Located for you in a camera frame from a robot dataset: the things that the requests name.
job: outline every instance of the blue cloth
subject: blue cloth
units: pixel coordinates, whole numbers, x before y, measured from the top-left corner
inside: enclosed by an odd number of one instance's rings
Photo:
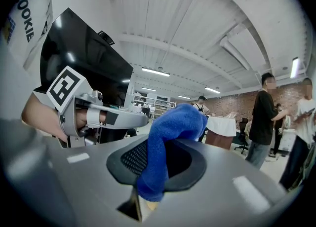
[[[168,180],[164,143],[176,138],[196,140],[205,131],[207,118],[190,104],[179,104],[152,124],[147,142],[147,167],[137,180],[139,195],[147,201],[161,201]]]

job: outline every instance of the fluorescent light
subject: fluorescent light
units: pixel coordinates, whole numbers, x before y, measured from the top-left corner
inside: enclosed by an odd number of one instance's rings
[[[142,89],[149,90],[149,91],[156,91],[156,90],[154,90],[154,89],[145,88],[145,87],[142,87]]]
[[[300,59],[299,58],[293,59],[291,78],[295,78],[297,76],[297,71],[298,71],[298,68],[299,68],[299,64],[300,64]]]
[[[209,88],[209,87],[206,87],[205,89],[208,90],[208,91],[212,91],[212,92],[214,92],[214,93],[216,93],[216,94],[220,94],[220,93],[221,93],[221,92],[218,92],[218,91],[216,91],[216,90],[214,90],[214,89],[211,89],[211,88]]]
[[[55,24],[58,28],[61,28],[62,27],[62,24],[61,24],[61,17],[57,17],[56,20],[55,20]]]
[[[71,52],[67,52],[67,56],[70,59],[70,61],[75,62],[75,58]]]
[[[149,73],[153,73],[153,74],[157,74],[157,75],[163,75],[163,76],[167,76],[167,77],[170,76],[170,74],[166,74],[166,73],[155,71],[155,70],[150,70],[150,69],[147,69],[147,68],[142,68],[142,70],[145,71],[145,72],[149,72]]]
[[[185,96],[181,96],[181,95],[179,95],[179,97],[184,98],[184,99],[189,99],[189,97],[185,97]]]

